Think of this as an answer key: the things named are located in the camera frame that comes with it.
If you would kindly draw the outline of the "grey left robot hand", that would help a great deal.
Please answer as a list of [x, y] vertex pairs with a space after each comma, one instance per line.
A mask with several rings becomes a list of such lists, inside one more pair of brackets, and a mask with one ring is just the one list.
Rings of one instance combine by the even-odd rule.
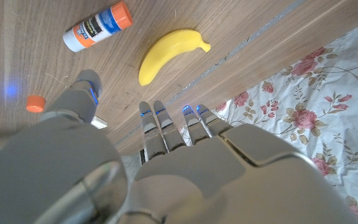
[[147, 161], [129, 182], [91, 124], [101, 80], [83, 70], [35, 125], [0, 150], [0, 223], [358, 223], [316, 164], [251, 124], [141, 102]]

